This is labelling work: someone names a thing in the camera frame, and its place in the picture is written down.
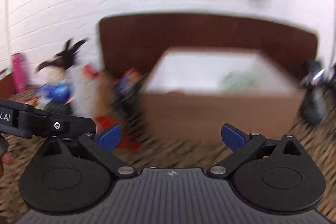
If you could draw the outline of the person's left hand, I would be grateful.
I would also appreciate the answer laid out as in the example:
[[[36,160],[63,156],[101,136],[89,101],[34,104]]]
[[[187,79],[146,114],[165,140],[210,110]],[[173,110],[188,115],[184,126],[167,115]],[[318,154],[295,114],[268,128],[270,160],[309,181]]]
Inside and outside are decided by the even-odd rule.
[[[0,135],[1,141],[1,150],[0,150],[0,177],[3,176],[4,173],[4,165],[12,165],[13,157],[11,153],[9,153],[9,142],[5,139],[3,135]]]

